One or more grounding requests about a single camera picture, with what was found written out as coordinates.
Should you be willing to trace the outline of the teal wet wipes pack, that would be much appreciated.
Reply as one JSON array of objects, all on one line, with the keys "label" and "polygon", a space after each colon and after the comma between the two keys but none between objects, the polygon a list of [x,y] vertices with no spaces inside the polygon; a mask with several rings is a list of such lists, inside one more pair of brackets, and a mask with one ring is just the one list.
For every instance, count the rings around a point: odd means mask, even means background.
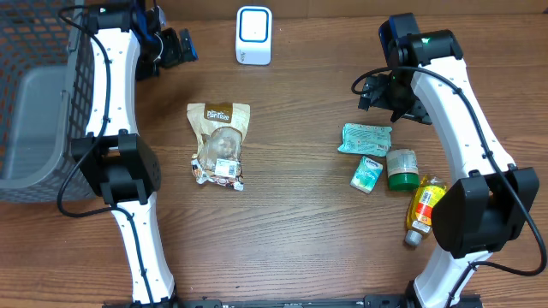
[{"label": "teal wet wipes pack", "polygon": [[391,148],[391,127],[346,123],[342,129],[342,153],[385,157]]}]

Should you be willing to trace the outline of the green lidded white jar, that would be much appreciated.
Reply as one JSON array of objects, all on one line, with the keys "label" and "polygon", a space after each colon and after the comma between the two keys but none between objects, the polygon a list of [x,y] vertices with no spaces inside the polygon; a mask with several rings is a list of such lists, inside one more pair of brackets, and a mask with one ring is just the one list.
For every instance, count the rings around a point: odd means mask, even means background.
[{"label": "green lidded white jar", "polygon": [[420,185],[415,152],[409,149],[386,154],[388,186],[391,191],[411,192]]}]

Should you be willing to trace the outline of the brown snack bag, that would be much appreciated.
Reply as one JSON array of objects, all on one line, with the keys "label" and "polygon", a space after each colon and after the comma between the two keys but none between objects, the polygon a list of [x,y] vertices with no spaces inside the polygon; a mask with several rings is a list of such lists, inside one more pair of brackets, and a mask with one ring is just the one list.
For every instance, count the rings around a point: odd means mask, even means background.
[{"label": "brown snack bag", "polygon": [[187,118],[197,139],[192,172],[199,184],[244,189],[241,145],[251,118],[247,104],[189,104]]}]

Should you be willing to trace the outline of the teal Kleenex tissue pack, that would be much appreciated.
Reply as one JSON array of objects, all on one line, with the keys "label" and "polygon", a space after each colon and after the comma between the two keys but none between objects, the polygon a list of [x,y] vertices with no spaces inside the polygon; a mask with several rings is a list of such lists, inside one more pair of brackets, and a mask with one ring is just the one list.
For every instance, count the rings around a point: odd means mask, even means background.
[{"label": "teal Kleenex tissue pack", "polygon": [[383,168],[381,163],[363,156],[350,181],[350,186],[369,194],[375,187]]}]

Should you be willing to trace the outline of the yellow tea bottle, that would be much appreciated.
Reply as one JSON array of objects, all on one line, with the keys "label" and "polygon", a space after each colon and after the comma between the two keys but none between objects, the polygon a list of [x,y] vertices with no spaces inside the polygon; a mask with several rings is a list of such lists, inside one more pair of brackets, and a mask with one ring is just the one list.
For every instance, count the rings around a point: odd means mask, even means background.
[{"label": "yellow tea bottle", "polygon": [[425,175],[408,207],[405,243],[418,246],[432,231],[432,211],[446,194],[446,182],[435,175]]}]

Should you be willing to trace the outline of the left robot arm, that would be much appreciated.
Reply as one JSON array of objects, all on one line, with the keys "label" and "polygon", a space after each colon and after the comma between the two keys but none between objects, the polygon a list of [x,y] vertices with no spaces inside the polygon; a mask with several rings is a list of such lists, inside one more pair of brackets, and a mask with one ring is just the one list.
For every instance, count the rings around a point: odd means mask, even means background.
[{"label": "left robot arm", "polygon": [[70,143],[70,174],[82,173],[104,201],[87,214],[111,213],[116,220],[132,277],[130,306],[178,307],[158,228],[160,163],[138,131],[135,84],[198,56],[188,34],[166,26],[157,5],[117,1],[79,9],[76,29],[91,40],[93,92],[85,134]]}]

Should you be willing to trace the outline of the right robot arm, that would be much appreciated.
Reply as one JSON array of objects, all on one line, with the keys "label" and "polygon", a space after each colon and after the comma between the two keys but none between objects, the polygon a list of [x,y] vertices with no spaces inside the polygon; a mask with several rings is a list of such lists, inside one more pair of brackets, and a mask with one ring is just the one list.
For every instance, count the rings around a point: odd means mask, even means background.
[{"label": "right robot arm", "polygon": [[386,66],[351,86],[363,110],[434,126],[451,184],[432,212],[436,247],[402,295],[368,295],[367,307],[479,307],[462,289],[491,255],[532,227],[539,190],[531,168],[517,167],[498,142],[468,79],[462,48],[449,30],[423,33],[414,15],[392,15],[379,30]]}]

